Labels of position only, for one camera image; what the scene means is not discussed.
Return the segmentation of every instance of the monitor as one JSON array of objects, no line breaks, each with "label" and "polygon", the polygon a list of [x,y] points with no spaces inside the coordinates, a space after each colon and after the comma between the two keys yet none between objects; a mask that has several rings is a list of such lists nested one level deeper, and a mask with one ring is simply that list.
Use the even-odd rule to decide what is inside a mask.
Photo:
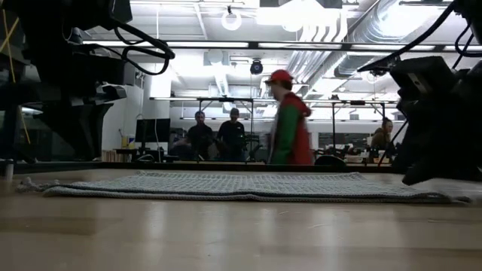
[{"label": "monitor", "polygon": [[170,119],[137,120],[136,142],[169,142],[170,128]]}]

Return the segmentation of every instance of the white ceiling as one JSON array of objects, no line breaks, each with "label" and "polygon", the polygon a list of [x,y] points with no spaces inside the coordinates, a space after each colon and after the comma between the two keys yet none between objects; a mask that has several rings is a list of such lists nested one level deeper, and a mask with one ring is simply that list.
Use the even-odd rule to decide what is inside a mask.
[{"label": "white ceiling", "polygon": [[[132,5],[133,21],[130,23],[143,32],[153,37],[163,40],[212,40],[212,41],[296,41],[300,37],[300,32],[287,32],[281,26],[262,26],[256,23],[256,10],[259,1],[244,1],[246,5],[233,9],[242,13],[242,25],[236,31],[226,30],[221,24],[221,16],[226,11],[226,7],[220,4],[218,7],[200,5],[199,13],[192,4],[181,5]],[[349,11],[348,24],[353,24],[375,0],[358,0],[359,8]],[[441,9],[434,12],[434,15],[426,24],[408,35],[405,41],[411,41],[421,32],[425,31],[436,17],[441,13]],[[465,20],[455,15],[450,16],[447,22],[430,38],[426,40],[429,44],[452,44],[459,33],[465,28]],[[95,28],[89,31],[92,39],[98,40],[117,40],[113,32],[108,32],[102,28]],[[127,39],[135,39],[131,35],[126,35]],[[172,82],[172,90],[206,90],[210,84],[215,83],[214,72],[211,66],[203,65],[203,54],[207,50],[175,50],[176,58],[171,62],[171,67],[175,72]],[[252,58],[261,59],[264,65],[264,74],[269,74],[277,69],[284,69],[291,58],[292,51],[275,50],[226,50],[231,58],[245,57],[248,62],[237,62],[234,68],[233,62],[227,70],[227,81],[231,85],[252,85],[259,87],[263,75],[250,75],[249,67]],[[457,54],[439,54],[452,65]],[[407,53],[403,59],[427,56],[421,53]],[[478,59],[463,59],[459,64],[460,68],[473,66]],[[389,77],[378,80],[372,84],[366,80],[348,80],[343,87],[343,95],[353,94],[352,97],[370,96],[374,92],[394,93],[398,90],[397,85]]]}]

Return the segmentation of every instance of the ceiling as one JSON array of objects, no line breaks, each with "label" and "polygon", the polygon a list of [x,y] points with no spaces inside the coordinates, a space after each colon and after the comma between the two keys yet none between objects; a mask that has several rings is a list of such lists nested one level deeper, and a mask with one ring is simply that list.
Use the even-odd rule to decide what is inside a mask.
[{"label": "ceiling", "polygon": [[[258,11],[260,0],[237,1],[227,3],[229,0],[215,0],[214,2],[183,2],[183,1],[134,1],[131,0],[131,8],[133,12],[133,21],[130,25],[142,30],[143,32],[167,41],[299,41],[301,40],[303,31],[289,32],[281,25],[260,25],[257,23],[257,17],[260,16]],[[346,21],[349,32],[356,30],[360,25],[355,26],[355,22],[363,16],[375,0],[343,0]],[[223,14],[227,10],[227,6],[231,5],[234,13],[239,13],[242,17],[241,26],[230,31],[226,29],[221,21]],[[421,8],[426,7],[410,7],[413,14],[422,11]],[[425,23],[420,27],[408,33],[398,42],[407,43],[415,39],[423,31],[425,31],[436,17],[440,15],[443,7],[431,8],[430,16],[426,17]],[[234,19],[228,16],[227,22],[232,23]],[[451,15],[446,23],[427,38],[425,44],[452,44],[459,33],[465,28],[465,20]],[[134,40],[135,37],[122,32],[124,37]],[[88,32],[90,37],[87,39],[117,40],[113,32],[108,32],[102,28],[91,29]],[[216,85],[218,78],[213,71],[212,65],[205,65],[205,52],[208,50],[200,49],[178,49],[175,50],[176,58],[171,62],[172,69],[172,91],[176,95],[182,95],[183,92],[193,93],[193,90],[205,91],[209,85]],[[225,66],[226,81],[230,86],[254,86],[260,87],[265,76],[277,69],[286,69],[290,64],[290,59],[294,51],[290,50],[223,50],[228,57]],[[402,59],[434,55],[433,53],[406,53]],[[437,53],[442,56],[447,64],[451,66],[458,55],[456,53]],[[264,71],[261,75],[251,75],[249,68],[253,59],[260,59]],[[459,64],[460,68],[469,68],[473,66],[478,59],[463,59]],[[320,68],[311,72],[310,78],[319,73]],[[367,75],[354,74],[350,78],[345,78],[341,83],[334,82],[335,87],[330,87],[325,91],[326,86],[331,85],[330,81],[324,80],[323,84],[315,84],[313,80],[309,80],[300,90],[300,93],[307,99],[327,99],[331,94],[337,94],[341,99],[396,99],[393,95],[398,90],[395,82],[387,75],[378,78],[375,82],[373,78]]]}]

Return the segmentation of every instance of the man in black shirt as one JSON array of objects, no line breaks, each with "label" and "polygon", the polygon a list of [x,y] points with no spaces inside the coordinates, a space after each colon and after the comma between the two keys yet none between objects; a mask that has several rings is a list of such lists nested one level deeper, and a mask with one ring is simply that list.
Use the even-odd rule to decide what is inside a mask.
[{"label": "man in black shirt", "polygon": [[191,147],[196,154],[200,155],[204,160],[209,160],[208,149],[212,144],[212,129],[205,125],[204,117],[204,112],[196,112],[197,125],[192,126],[188,130],[188,142],[191,143]]},{"label": "man in black shirt", "polygon": [[244,158],[244,126],[238,120],[239,110],[237,108],[231,109],[230,118],[224,122],[218,131],[218,139],[224,143],[224,151],[221,152],[221,157],[228,161],[242,162]]}]

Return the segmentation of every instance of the person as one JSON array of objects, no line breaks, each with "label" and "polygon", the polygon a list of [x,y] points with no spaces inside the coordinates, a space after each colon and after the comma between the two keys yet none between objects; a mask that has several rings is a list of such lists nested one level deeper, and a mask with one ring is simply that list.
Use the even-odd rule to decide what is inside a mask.
[{"label": "person", "polygon": [[384,117],[382,120],[382,126],[375,130],[374,136],[371,138],[371,148],[378,150],[387,150],[390,144],[390,134],[393,130],[393,122]]},{"label": "person", "polygon": [[244,125],[238,121],[239,109],[232,108],[230,120],[219,127],[217,138],[223,143],[221,158],[223,160],[243,162],[244,158]]},{"label": "person", "polygon": [[196,119],[196,125],[188,130],[187,143],[191,144],[194,152],[200,155],[203,160],[209,160],[208,149],[212,144],[212,129],[204,123],[206,117],[204,112],[198,111],[194,117]]},{"label": "person", "polygon": [[310,136],[306,117],[311,110],[291,90],[293,77],[285,70],[272,73],[266,81],[279,102],[271,131],[269,164],[311,165]]}]

